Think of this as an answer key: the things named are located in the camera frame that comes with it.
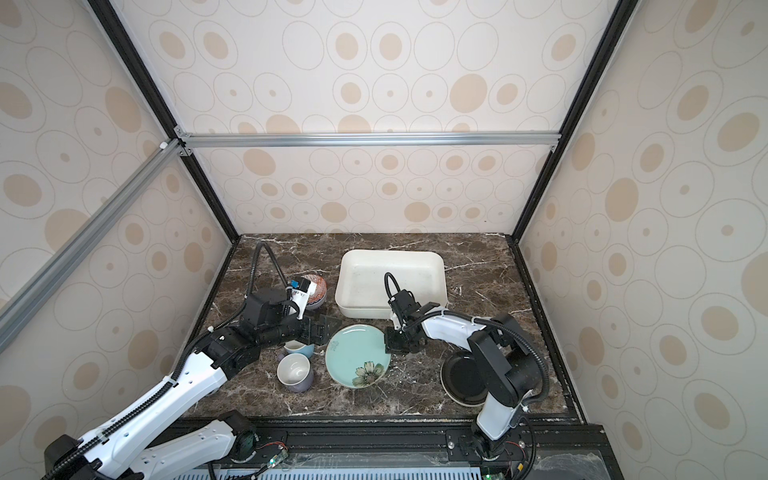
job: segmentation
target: mug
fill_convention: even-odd
[[[306,358],[310,358],[315,353],[314,345],[304,345],[303,343],[297,342],[296,340],[290,340],[289,342],[286,342],[283,348],[288,355],[291,353],[301,353]]]
[[[291,353],[277,364],[277,379],[290,392],[302,393],[310,389],[315,374],[309,359],[301,353]]]

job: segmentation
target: silver horizontal bar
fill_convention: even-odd
[[[0,313],[0,353],[45,305],[104,235],[120,220],[152,180],[181,151],[179,140],[167,142],[134,172],[83,227],[33,276]]]
[[[365,147],[394,145],[554,145],[557,131],[375,134],[184,134],[188,147]]]

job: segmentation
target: white clip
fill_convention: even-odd
[[[96,432],[96,436],[98,437],[98,439],[99,439],[99,440],[101,440],[101,444],[102,444],[102,445],[103,445],[104,443],[107,443],[107,440],[109,440],[109,437],[107,437],[107,436],[104,434],[104,430],[98,430],[98,431]]]

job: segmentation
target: black plate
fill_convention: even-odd
[[[442,388],[451,400],[462,406],[475,407],[485,403],[488,389],[480,378],[472,352],[456,352],[443,362],[440,369]]]

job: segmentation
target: wallpaper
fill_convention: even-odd
[[[108,420],[176,362],[229,250],[173,161],[0,355],[0,478]]]
[[[0,308],[165,135],[75,0],[0,1]]]
[[[645,2],[522,241],[629,480],[768,472],[766,47],[766,2]]]
[[[614,0],[114,0],[195,133],[559,130]]]
[[[511,232],[548,145],[199,148],[242,233]]]

